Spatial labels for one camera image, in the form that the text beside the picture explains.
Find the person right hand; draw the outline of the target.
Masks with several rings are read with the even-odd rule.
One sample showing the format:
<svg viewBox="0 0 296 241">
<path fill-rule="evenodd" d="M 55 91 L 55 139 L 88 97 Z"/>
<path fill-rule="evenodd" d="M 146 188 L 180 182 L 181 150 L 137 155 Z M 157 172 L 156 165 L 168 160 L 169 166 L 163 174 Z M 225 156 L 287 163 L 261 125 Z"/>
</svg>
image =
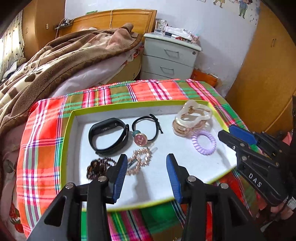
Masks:
<svg viewBox="0 0 296 241">
<path fill-rule="evenodd" d="M 285 205 L 285 201 L 278 206 L 272 206 L 270 211 L 275 214 L 279 214 L 280 219 L 287 220 L 293 215 L 293 211 Z"/>
</svg>

